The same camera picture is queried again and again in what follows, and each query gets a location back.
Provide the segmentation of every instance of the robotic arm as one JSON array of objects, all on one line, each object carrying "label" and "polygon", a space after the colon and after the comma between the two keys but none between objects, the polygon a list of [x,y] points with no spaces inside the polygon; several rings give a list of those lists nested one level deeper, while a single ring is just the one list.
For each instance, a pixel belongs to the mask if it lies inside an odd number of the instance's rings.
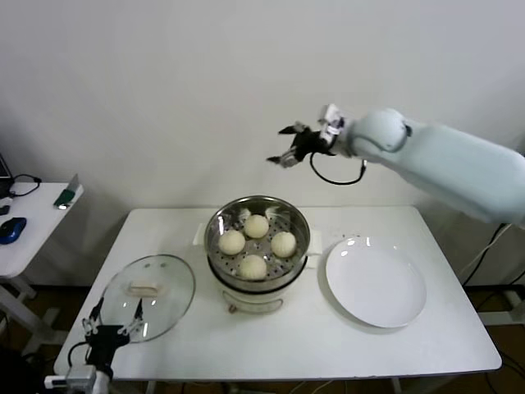
[{"label": "robotic arm", "polygon": [[295,135],[294,141],[284,154],[267,160],[292,167],[308,153],[311,164],[315,153],[361,158],[356,181],[331,183],[356,183],[367,161],[380,163],[473,218],[525,226],[525,158],[512,149],[447,126],[409,121],[393,109],[351,121],[330,104],[318,122],[320,131],[301,123],[280,131]]}]

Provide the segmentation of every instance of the white table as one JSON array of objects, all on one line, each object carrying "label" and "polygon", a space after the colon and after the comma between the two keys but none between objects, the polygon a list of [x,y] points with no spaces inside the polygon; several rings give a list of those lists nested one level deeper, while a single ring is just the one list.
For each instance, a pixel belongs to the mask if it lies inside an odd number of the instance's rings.
[{"label": "white table", "polygon": [[[22,193],[30,190],[33,185],[17,182],[12,190]],[[36,351],[43,343],[61,345],[66,338],[66,332],[51,328],[59,309],[48,309],[40,319],[24,306],[24,298],[26,296],[33,298],[36,293],[21,276],[54,229],[71,210],[74,202],[83,193],[81,186],[75,194],[73,204],[68,209],[56,209],[53,203],[66,186],[66,183],[42,183],[30,195],[15,198],[9,214],[0,216],[0,223],[16,217],[27,218],[27,225],[19,239],[9,245],[0,245],[0,281],[10,283],[20,292],[16,298],[3,286],[0,286],[0,309],[5,310],[9,313],[10,318],[15,319],[34,334],[24,349],[24,353]],[[2,321],[0,331],[3,328],[4,322]]]},{"label": "white table", "polygon": [[[322,232],[325,253],[306,269],[274,314],[229,314],[202,246],[192,246],[214,209],[137,209],[130,213],[62,347],[83,341],[89,315],[109,279],[149,254],[175,254],[194,270],[197,288],[186,316],[168,333],[116,352],[115,379],[304,380],[381,378],[498,369],[501,358],[418,211],[411,207],[302,208]],[[324,256],[348,236],[391,237],[411,255],[427,284],[427,305],[405,328],[368,326],[331,295]],[[84,352],[73,354],[84,362]]]}]

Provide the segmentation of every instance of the power cord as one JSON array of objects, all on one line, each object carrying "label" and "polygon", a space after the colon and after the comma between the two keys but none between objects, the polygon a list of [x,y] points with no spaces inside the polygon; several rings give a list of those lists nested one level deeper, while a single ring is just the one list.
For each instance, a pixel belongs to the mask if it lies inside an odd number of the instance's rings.
[{"label": "power cord", "polygon": [[290,392],[288,394],[293,394],[294,392],[296,392],[297,390],[299,390],[306,382],[301,382],[299,383],[297,386],[295,386],[294,388],[292,388],[290,390]]},{"label": "power cord", "polygon": [[348,186],[348,185],[356,184],[356,183],[358,183],[359,181],[361,181],[363,179],[363,175],[364,175],[365,171],[367,170],[367,161],[366,160],[362,160],[361,161],[361,169],[359,170],[359,176],[358,176],[358,178],[356,180],[348,181],[348,182],[331,181],[330,179],[325,178],[323,175],[321,175],[321,173],[315,168],[315,165],[313,164],[313,156],[314,155],[315,155],[315,152],[310,154],[310,167],[313,169],[313,172],[315,172],[315,175],[319,176],[321,179],[323,179],[325,182],[330,183],[331,185]]},{"label": "power cord", "polygon": [[483,259],[485,258],[486,256],[486,253],[489,251],[489,249],[499,240],[499,238],[505,234],[505,232],[510,229],[512,227],[512,224],[506,224],[506,223],[501,223],[498,228],[494,231],[494,234],[492,235],[492,238],[491,240],[489,241],[488,245],[485,246],[485,248],[483,248],[482,250],[480,250],[480,252],[476,255],[476,257],[474,257],[474,259],[472,259],[472,261],[470,263],[468,263],[465,268],[462,270],[462,272],[459,274],[461,275],[462,273],[464,273],[467,269],[470,268],[471,265],[473,265],[474,263],[476,263],[477,259],[479,259],[479,261],[477,262],[477,265],[476,267],[473,269],[473,271],[470,273],[470,275],[468,275],[468,278],[463,282],[463,286],[465,286],[468,281],[470,281],[472,279],[472,277],[474,276],[474,274],[477,272],[477,270],[481,267],[482,265],[482,262],[483,262]]},{"label": "power cord", "polygon": [[71,363],[71,355],[73,354],[73,350],[79,346],[87,345],[87,344],[88,342],[86,341],[77,342],[69,349],[69,351],[67,352],[67,363],[69,364],[70,367],[73,366],[73,364]]},{"label": "power cord", "polygon": [[30,174],[19,174],[15,177],[12,178],[13,182],[16,181],[18,178],[21,178],[23,176],[26,176],[28,178],[31,178],[33,180],[33,182],[36,184],[34,186],[33,189],[29,190],[29,191],[26,191],[25,193],[21,193],[21,194],[17,194],[17,193],[13,193],[11,191],[9,191],[9,196],[12,197],[13,199],[15,197],[24,197],[25,195],[30,195],[31,193],[33,193],[35,190],[37,190],[39,187],[40,187],[40,184],[42,183],[42,179],[41,178],[38,178],[37,176],[32,176]]},{"label": "power cord", "polygon": [[316,392],[319,392],[321,391],[324,387],[328,386],[329,384],[333,383],[334,381],[333,380],[330,380],[326,383],[323,383],[321,386],[319,386],[318,388],[316,388],[314,391],[312,391],[312,394],[315,394]]}]

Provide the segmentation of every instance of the black cable on table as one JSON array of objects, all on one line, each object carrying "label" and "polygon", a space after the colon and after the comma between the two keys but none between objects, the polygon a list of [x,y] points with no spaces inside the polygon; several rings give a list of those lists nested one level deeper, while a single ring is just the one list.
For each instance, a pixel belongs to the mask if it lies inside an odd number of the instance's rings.
[{"label": "black cable on table", "polygon": [[[494,231],[494,234],[492,234],[492,238],[491,240],[489,241],[489,243],[487,245],[490,245],[492,242],[494,242],[495,238],[498,236],[498,234],[500,234],[500,231],[503,230],[503,228],[507,225],[507,223],[501,223],[498,228],[496,228],[496,230]],[[476,267],[473,269],[473,271],[470,273],[470,275],[468,275],[468,278],[465,280],[465,282],[463,282],[463,286],[465,286],[468,281],[470,281],[472,279],[472,277],[474,276],[474,274],[477,272],[477,270],[481,267],[482,263],[483,263],[483,259],[485,258],[485,255],[487,254],[487,252],[490,250],[487,249],[483,252],[482,256],[479,258],[479,261],[477,262],[476,264]]]},{"label": "black cable on table", "polygon": [[330,183],[331,185],[336,185],[336,186],[354,185],[354,184],[358,183],[359,181],[361,181],[363,179],[363,175],[364,175],[365,171],[367,170],[367,161],[366,160],[362,160],[361,161],[361,169],[359,170],[359,176],[358,176],[357,179],[355,179],[353,181],[347,181],[347,182],[331,181],[330,179],[325,178],[323,175],[321,175],[321,173],[315,168],[315,165],[313,164],[313,156],[314,155],[315,155],[315,152],[310,154],[310,167],[313,169],[313,172],[315,172],[315,175],[319,176],[321,179],[323,179],[325,182]]},{"label": "black cable on table", "polygon": [[87,344],[88,344],[88,342],[86,342],[86,341],[77,342],[69,349],[69,351],[67,352],[67,363],[69,364],[70,367],[73,365],[71,363],[71,355],[73,354],[73,350],[76,349],[79,346],[87,345]]},{"label": "black cable on table", "polygon": [[31,193],[33,193],[35,190],[37,190],[39,187],[40,187],[40,184],[42,183],[42,179],[41,178],[38,178],[37,176],[32,176],[30,174],[19,174],[15,177],[13,177],[13,181],[16,181],[18,178],[20,177],[23,177],[23,176],[26,176],[28,178],[31,178],[33,180],[34,183],[36,183],[35,187],[29,191],[26,191],[25,193],[21,193],[21,194],[17,194],[17,193],[12,193],[12,192],[9,192],[9,196],[12,197],[13,199],[15,197],[24,197],[25,195],[30,195]]}]

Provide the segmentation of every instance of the computer mouse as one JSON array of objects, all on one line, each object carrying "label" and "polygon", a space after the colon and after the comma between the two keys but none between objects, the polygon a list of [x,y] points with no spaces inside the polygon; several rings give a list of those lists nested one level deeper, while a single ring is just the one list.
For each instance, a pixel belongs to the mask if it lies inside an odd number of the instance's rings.
[{"label": "computer mouse", "polygon": [[27,224],[26,218],[13,218],[0,226],[0,244],[7,245],[16,241]]}]

